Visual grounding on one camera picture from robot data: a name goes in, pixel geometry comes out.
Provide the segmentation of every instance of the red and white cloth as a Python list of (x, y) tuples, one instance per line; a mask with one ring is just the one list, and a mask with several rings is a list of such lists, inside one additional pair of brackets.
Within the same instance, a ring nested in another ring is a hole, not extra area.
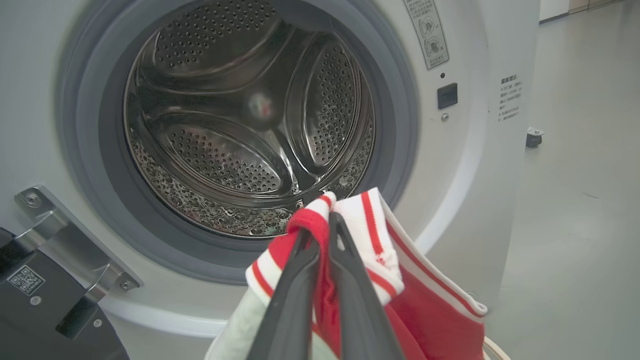
[(338, 202), (328, 192), (292, 216), (287, 234), (246, 270), (249, 289), (206, 360), (246, 358), (300, 229), (309, 230), (321, 250), (313, 358), (339, 359), (339, 294), (327, 254), (331, 211), (345, 219), (407, 360), (482, 360), (486, 308), (418, 252), (377, 188)]

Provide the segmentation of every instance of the gray floor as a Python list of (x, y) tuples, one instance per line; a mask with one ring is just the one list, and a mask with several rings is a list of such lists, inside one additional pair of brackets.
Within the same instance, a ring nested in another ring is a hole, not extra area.
[(514, 360), (640, 359), (640, 1), (540, 26), (530, 123), (487, 334)]

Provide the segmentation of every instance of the qr code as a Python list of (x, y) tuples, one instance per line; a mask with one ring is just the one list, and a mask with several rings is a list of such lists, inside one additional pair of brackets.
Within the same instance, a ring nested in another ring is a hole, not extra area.
[(9, 282), (27, 295), (33, 294), (42, 284), (44, 279), (27, 265), (20, 268), (9, 278)]

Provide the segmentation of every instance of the red fabric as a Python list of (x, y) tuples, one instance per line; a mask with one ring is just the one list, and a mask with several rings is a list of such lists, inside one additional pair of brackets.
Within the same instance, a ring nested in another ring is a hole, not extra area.
[(456, 298), (456, 300), (458, 300), (461, 304), (463, 304), (465, 306), (465, 308), (467, 310), (469, 310), (470, 313), (472, 313), (473, 315), (476, 315), (478, 317), (482, 317), (481, 314), (478, 314), (476, 312), (476, 310), (473, 309), (473, 307), (471, 307), (471, 305), (469, 305), (469, 303), (467, 301), (465, 301), (460, 294), (456, 293), (455, 291), (453, 291), (448, 285), (446, 285), (442, 280), (440, 280), (437, 276), (435, 276), (431, 271), (429, 271), (429, 269), (427, 269), (421, 262), (420, 260), (418, 260), (415, 255), (413, 255), (411, 253), (411, 251), (408, 249), (408, 247), (406, 246), (406, 244), (402, 241), (401, 237), (397, 234), (396, 230), (391, 226), (390, 223), (387, 222), (387, 229), (389, 231), (389, 235), (391, 235), (391, 237), (394, 239), (394, 242), (396, 243), (396, 245), (398, 245), (398, 247), (400, 247), (409, 258), (411, 258), (411, 261), (416, 264), (423, 273), (425, 273), (428, 277), (431, 278), (431, 280), (434, 280), (440, 287), (442, 287), (443, 289), (445, 289), (449, 294), (451, 294), (454, 298)]
[[(454, 285), (457, 291), (452, 289), (448, 284), (452, 284), (450, 280), (437, 275), (423, 265), (416, 255), (409, 249), (405, 242), (410, 241), (400, 236), (393, 226), (387, 221), (376, 223), (374, 212), (377, 211), (378, 219), (380, 219), (380, 205), (377, 208), (372, 206), (372, 201), (379, 202), (377, 191), (374, 193), (376, 198), (370, 197), (369, 192), (361, 194), (361, 205), (366, 218), (366, 226), (363, 225), (360, 234), (351, 233), (352, 236), (368, 237), (371, 241), (376, 261), (384, 265), (384, 260), (380, 256), (384, 249), (381, 242), (383, 235), (384, 244), (389, 247), (389, 236), (393, 243), (397, 245), (397, 249), (409, 258), (413, 268), (418, 268), (421, 274), (419, 277), (428, 278), (441, 294), (448, 294), (447, 299), (443, 299), (437, 292), (429, 288), (426, 282), (420, 281), (411, 272), (407, 271), (403, 264), (400, 264), (400, 273), (404, 282), (404, 291), (400, 294), (383, 276), (375, 271), (367, 269), (372, 282), (390, 294), (392, 300), (385, 306), (386, 314), (389, 318), (391, 326), (398, 338), (407, 360), (482, 360), (482, 345), (484, 341), (484, 325), (481, 321), (483, 314), (478, 313), (461, 295), (461, 290)], [(326, 196), (320, 198), (329, 208), (332, 208), (332, 200)], [(291, 249), (298, 237), (301, 228), (309, 230), (318, 240), (321, 259), (318, 281), (316, 286), (316, 294), (314, 300), (314, 314), (316, 322), (313, 331), (318, 334), (331, 348), (333, 353), (339, 359), (340, 356), (340, 309), (339, 294), (336, 291), (333, 279), (330, 276), (330, 266), (328, 262), (328, 239), (329, 227), (328, 223), (317, 210), (301, 209), (298, 210), (289, 223), (287, 224), (287, 234), (275, 238), (269, 245), (268, 252), (273, 261), (280, 270), (284, 269), (287, 259), (291, 253)], [(256, 261), (252, 266), (257, 284), (264, 292), (271, 297), (273, 289), (260, 273), (260, 268)], [(464, 315), (460, 309), (468, 310), (469, 314)]]
[(415, 341), (411, 331), (409, 331), (391, 304), (387, 304), (387, 306), (385, 306), (385, 312), (387, 313), (391, 327), (394, 329), (394, 333), (398, 338), (398, 342), (400, 342), (400, 346), (402, 347), (406, 360), (430, 360), (424, 355), (420, 344)]
[(482, 360), (484, 325), (460, 314), (403, 266), (400, 271), (404, 291), (388, 306), (396, 312), (426, 358)]

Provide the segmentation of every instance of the warning label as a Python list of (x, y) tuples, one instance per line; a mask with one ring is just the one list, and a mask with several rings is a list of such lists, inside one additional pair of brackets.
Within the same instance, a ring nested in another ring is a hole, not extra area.
[(404, 0), (404, 5), (411, 15), (413, 27), (420, 39), (422, 55), (427, 69), (449, 61), (447, 43), (440, 25), (440, 17), (433, 0)]
[(498, 122), (509, 120), (520, 114), (520, 98), (522, 97), (522, 81), (517, 75), (508, 76), (500, 81), (500, 107)]

